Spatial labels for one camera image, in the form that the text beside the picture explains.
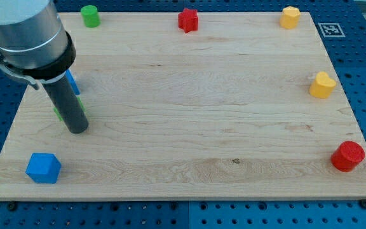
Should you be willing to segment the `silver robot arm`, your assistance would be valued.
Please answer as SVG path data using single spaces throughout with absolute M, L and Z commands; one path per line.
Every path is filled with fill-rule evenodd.
M 55 3 L 0 0 L 0 70 L 32 86 L 69 86 L 66 71 L 76 57 Z

